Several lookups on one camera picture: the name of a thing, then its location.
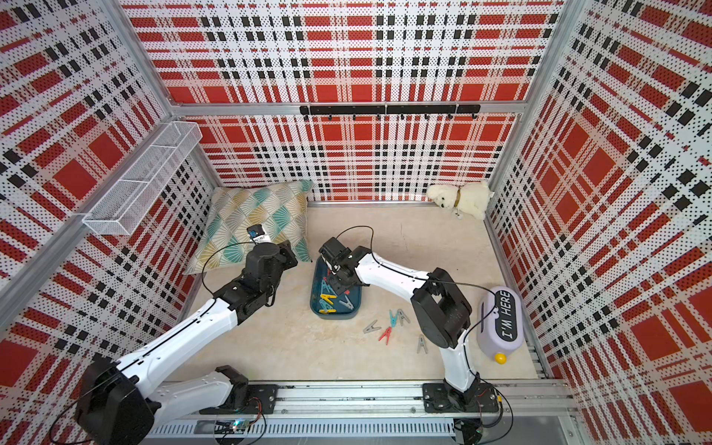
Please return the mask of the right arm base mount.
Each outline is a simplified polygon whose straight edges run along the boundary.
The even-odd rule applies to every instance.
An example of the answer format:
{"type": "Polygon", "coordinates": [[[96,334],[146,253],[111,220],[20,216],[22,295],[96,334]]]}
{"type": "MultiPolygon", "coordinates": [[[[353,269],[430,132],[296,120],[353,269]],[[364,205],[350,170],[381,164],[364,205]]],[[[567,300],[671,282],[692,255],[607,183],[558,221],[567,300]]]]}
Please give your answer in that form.
{"type": "Polygon", "coordinates": [[[499,402],[492,385],[474,382],[465,392],[449,384],[422,385],[424,408],[427,413],[499,413],[499,402]]]}

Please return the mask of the teal plastic storage box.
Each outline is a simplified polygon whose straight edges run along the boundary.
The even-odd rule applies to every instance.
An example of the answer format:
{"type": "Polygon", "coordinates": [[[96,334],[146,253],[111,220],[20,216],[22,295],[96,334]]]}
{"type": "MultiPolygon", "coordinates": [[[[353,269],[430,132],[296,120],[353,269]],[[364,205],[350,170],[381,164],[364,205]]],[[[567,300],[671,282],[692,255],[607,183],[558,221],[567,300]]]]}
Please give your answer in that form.
{"type": "Polygon", "coordinates": [[[347,291],[344,294],[337,294],[335,293],[335,291],[333,291],[331,295],[336,296],[337,298],[334,300],[334,305],[330,306],[328,303],[320,299],[321,285],[323,281],[327,282],[328,275],[328,267],[326,266],[324,261],[319,258],[315,263],[313,284],[311,285],[311,295],[309,301],[311,311],[316,316],[324,320],[352,319],[358,313],[361,307],[362,289],[360,287],[353,287],[351,290],[347,291]],[[335,309],[337,313],[320,314],[320,309],[335,309]]]}

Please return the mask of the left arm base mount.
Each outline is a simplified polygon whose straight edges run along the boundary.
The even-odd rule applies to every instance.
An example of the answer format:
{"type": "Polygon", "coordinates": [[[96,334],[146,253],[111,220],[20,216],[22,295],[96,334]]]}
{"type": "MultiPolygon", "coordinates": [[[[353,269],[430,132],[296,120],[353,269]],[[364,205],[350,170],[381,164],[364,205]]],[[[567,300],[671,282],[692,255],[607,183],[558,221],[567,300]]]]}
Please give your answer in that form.
{"type": "Polygon", "coordinates": [[[202,409],[201,415],[228,415],[229,413],[271,415],[274,412],[278,385],[250,383],[246,376],[230,365],[218,366],[215,372],[228,379],[231,385],[230,392],[221,405],[202,409]]]}

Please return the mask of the red clothespin bottom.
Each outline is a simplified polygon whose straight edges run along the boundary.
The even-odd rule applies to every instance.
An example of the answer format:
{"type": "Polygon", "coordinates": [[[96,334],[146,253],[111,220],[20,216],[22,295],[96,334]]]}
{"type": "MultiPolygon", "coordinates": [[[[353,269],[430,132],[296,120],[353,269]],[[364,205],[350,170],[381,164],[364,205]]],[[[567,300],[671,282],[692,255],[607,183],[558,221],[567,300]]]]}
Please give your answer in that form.
{"type": "Polygon", "coordinates": [[[379,337],[378,340],[379,340],[379,341],[382,341],[382,340],[383,340],[383,341],[385,341],[385,344],[388,345],[388,344],[389,344],[389,339],[390,339],[391,333],[392,333],[392,328],[391,328],[391,327],[388,327],[388,328],[384,331],[384,333],[379,337]]]}

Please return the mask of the grey clothespin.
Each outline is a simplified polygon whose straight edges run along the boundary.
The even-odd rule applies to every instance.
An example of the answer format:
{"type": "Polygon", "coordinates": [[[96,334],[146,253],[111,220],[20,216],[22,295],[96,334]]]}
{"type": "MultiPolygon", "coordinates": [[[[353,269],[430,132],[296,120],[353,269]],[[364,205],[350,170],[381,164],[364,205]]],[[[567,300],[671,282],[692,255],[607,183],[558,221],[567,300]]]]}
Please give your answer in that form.
{"type": "Polygon", "coordinates": [[[424,354],[428,354],[428,345],[426,344],[426,339],[424,335],[420,335],[418,337],[416,353],[420,354],[421,352],[423,352],[424,354]]]}
{"type": "Polygon", "coordinates": [[[378,332],[381,329],[382,329],[382,327],[378,325],[378,321],[374,320],[373,322],[371,322],[368,326],[366,326],[363,329],[363,333],[370,334],[370,333],[378,332]]]}
{"type": "Polygon", "coordinates": [[[405,314],[405,312],[402,309],[398,309],[397,311],[397,318],[400,324],[403,326],[405,323],[410,324],[411,321],[409,317],[405,314]]]}

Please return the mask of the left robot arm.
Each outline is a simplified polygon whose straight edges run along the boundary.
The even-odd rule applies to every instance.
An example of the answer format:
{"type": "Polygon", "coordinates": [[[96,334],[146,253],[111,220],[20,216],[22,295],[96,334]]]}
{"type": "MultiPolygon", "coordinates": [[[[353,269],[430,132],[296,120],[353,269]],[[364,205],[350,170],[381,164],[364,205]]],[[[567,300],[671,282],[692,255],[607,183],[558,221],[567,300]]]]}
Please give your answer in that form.
{"type": "Polygon", "coordinates": [[[97,444],[138,444],[165,419],[159,386],[211,341],[274,304],[283,272],[296,267],[291,244],[263,242],[248,253],[241,274],[200,309],[146,346],[117,360],[94,360],[82,377],[74,419],[97,444]]]}

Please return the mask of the grey clothespin bottom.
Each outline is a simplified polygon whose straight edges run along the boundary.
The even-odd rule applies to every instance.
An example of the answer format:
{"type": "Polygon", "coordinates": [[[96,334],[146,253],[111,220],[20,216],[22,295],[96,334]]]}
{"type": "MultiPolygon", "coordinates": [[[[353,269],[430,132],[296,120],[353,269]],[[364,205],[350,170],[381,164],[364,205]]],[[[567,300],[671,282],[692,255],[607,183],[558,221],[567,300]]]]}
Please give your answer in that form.
{"type": "Polygon", "coordinates": [[[426,339],[424,335],[420,335],[418,337],[416,353],[420,354],[421,352],[423,352],[424,354],[428,354],[428,345],[426,344],[426,339]]]}

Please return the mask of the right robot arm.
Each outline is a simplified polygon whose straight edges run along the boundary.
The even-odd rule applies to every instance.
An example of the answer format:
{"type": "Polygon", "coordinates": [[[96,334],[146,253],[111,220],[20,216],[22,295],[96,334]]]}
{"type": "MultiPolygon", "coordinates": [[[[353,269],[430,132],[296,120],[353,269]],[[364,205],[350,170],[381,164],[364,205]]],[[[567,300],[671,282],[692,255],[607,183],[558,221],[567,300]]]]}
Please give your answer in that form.
{"type": "Polygon", "coordinates": [[[328,282],[336,291],[353,287],[379,287],[411,303],[422,334],[441,349],[444,383],[454,394],[468,397],[477,376],[467,361],[467,334],[472,306],[443,269],[409,269],[387,261],[370,248],[351,250],[331,237],[319,250],[328,269],[328,282]]]}

